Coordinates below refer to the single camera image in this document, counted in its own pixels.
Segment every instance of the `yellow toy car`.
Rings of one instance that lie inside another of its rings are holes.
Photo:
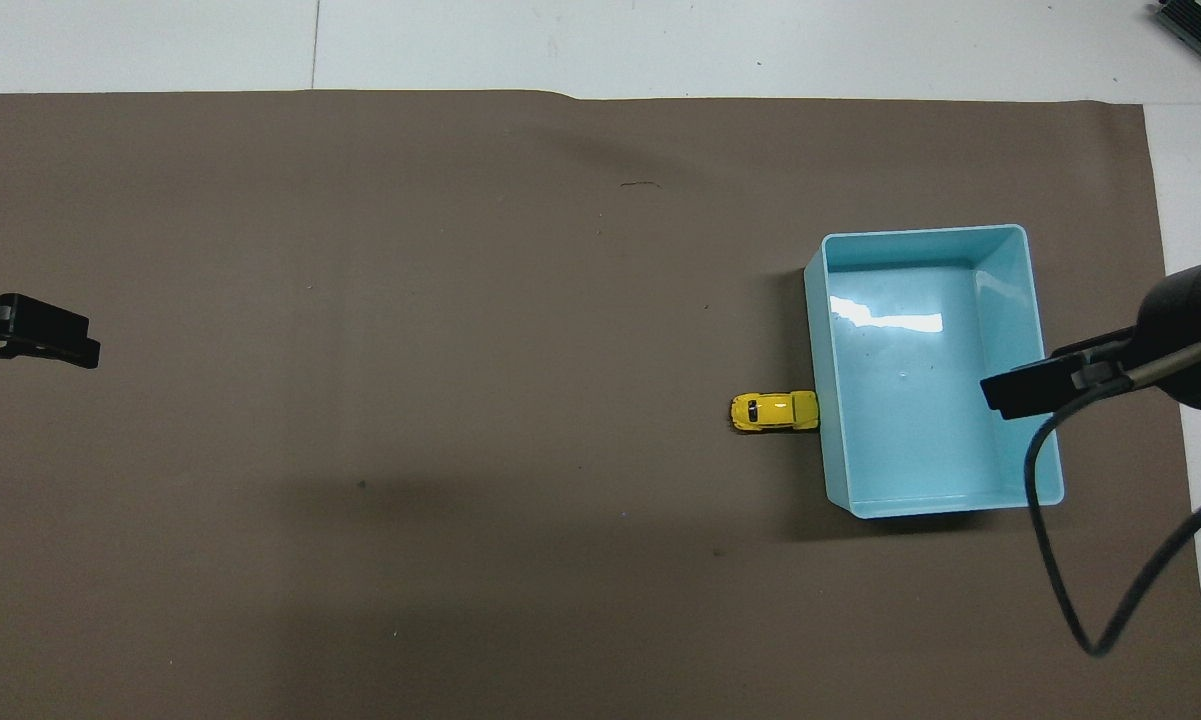
[[[818,427],[818,396],[811,389],[791,392],[746,392],[729,407],[733,427],[758,430],[813,430]]]

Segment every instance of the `blue plastic bin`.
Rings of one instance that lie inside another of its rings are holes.
[[[1044,416],[1002,420],[978,384],[1044,358],[1024,229],[830,234],[805,295],[830,500],[859,518],[1026,506]],[[1053,438],[1038,468],[1054,505]]]

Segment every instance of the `brown paper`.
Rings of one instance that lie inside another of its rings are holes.
[[[1191,552],[1093,661],[1026,511],[868,523],[818,436],[729,427],[811,386],[824,234],[992,223],[1050,346],[1123,328],[1141,110],[0,96],[0,292],[102,342],[0,361],[0,718],[1200,718]],[[1062,457],[1098,632],[1189,511],[1179,414]]]

